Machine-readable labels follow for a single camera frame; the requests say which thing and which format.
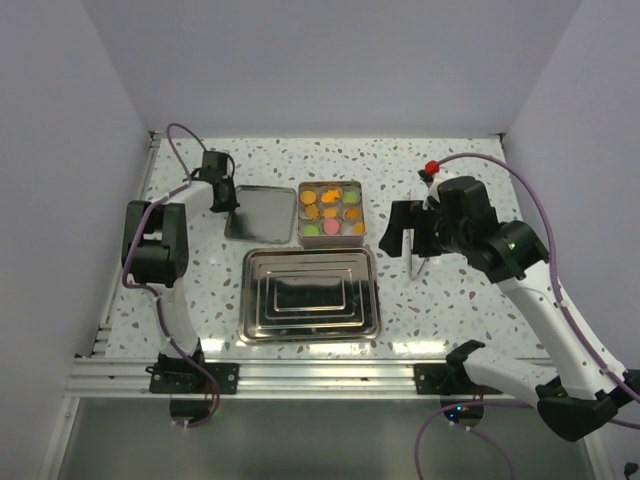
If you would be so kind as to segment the orange round biscuit bottom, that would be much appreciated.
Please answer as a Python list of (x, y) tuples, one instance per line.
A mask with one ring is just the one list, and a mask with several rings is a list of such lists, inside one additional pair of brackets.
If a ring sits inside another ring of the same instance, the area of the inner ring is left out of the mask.
[(357, 220), (362, 217), (361, 210), (357, 207), (347, 208), (344, 212), (344, 218), (346, 220)]

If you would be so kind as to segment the orange round biscuit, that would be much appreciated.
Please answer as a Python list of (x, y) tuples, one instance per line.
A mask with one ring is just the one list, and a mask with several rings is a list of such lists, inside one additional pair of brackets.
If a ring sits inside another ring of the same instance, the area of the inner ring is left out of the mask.
[(313, 190), (304, 190), (300, 193), (300, 201), (303, 205), (313, 205), (317, 202), (317, 194)]
[(357, 220), (362, 217), (361, 210), (357, 207), (347, 208), (344, 212), (344, 218), (346, 220)]
[(352, 228), (353, 235), (364, 235), (366, 233), (366, 226), (363, 222), (356, 223)]

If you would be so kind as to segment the green round cookie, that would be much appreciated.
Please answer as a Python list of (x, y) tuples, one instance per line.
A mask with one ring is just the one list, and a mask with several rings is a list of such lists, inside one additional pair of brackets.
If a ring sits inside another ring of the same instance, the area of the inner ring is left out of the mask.
[(305, 237), (318, 236), (320, 229), (317, 225), (306, 225), (302, 230), (302, 235)]
[(360, 194), (357, 191), (345, 191), (342, 196), (344, 204), (357, 204), (360, 201)]

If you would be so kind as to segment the pink round cookie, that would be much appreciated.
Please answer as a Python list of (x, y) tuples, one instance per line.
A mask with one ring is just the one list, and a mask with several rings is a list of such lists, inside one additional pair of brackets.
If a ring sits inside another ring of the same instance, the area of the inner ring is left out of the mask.
[(341, 230), (341, 223), (336, 218), (328, 218), (323, 222), (323, 232), (325, 235), (338, 235)]

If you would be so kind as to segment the orange flower cookie top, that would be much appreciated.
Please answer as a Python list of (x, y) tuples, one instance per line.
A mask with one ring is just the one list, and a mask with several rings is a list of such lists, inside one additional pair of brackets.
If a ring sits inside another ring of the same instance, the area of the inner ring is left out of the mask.
[(325, 219), (336, 218), (338, 216), (338, 209), (336, 207), (327, 207), (322, 211), (322, 215)]

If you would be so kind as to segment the orange flower cookie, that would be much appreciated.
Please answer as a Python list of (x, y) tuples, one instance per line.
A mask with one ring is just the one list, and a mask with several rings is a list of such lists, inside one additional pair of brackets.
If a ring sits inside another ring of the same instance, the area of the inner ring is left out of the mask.
[(320, 217), (319, 208), (315, 204), (309, 204), (304, 207), (305, 215), (309, 220), (315, 221)]
[(322, 215), (325, 219), (336, 218), (338, 216), (338, 209), (336, 207), (327, 207), (322, 211)]

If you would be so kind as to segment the orange fish cookie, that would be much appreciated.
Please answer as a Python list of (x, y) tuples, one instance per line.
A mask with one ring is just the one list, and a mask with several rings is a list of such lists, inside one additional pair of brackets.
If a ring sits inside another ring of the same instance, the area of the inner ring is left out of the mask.
[(340, 189), (329, 189), (321, 194), (320, 201), (324, 204), (334, 204), (340, 201), (341, 196), (342, 192)]

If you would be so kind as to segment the orange flower cookie bottom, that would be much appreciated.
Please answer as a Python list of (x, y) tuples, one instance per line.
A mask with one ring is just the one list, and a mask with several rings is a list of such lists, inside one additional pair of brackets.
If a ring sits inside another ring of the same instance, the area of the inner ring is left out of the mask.
[(319, 208), (315, 204), (309, 204), (304, 207), (305, 215), (309, 220), (315, 221), (320, 217)]

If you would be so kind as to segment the silver tin lid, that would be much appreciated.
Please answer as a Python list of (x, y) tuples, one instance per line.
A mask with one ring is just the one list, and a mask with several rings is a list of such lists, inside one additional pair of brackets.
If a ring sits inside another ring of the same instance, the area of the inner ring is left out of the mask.
[(270, 245), (290, 241), (296, 208), (292, 188), (240, 185), (236, 198), (240, 206), (227, 218), (227, 239)]

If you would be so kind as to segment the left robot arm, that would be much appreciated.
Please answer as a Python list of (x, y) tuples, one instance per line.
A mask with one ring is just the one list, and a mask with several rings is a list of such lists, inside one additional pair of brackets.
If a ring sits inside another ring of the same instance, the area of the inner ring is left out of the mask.
[(163, 341), (151, 375), (155, 394), (228, 394), (236, 392), (239, 367), (208, 364), (190, 320), (184, 276), (189, 267), (189, 222), (208, 211), (232, 213), (235, 162), (223, 152), (205, 150), (200, 167), (161, 198), (134, 200), (126, 207), (121, 281), (127, 289), (152, 296)]

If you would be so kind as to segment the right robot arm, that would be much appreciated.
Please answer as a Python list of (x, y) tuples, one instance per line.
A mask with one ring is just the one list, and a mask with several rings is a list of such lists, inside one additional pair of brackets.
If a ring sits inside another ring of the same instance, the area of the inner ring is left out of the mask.
[(551, 255), (519, 220), (499, 220), (485, 185), (471, 176), (427, 179), (428, 197), (396, 200), (379, 247), (402, 253), (405, 231), (421, 258), (460, 254), (496, 285), (525, 318), (552, 364), (541, 367), (469, 340), (446, 357), (439, 391), (485, 386), (535, 408), (559, 437), (577, 441), (613, 420), (639, 394), (639, 373), (597, 340), (575, 304), (551, 279)]

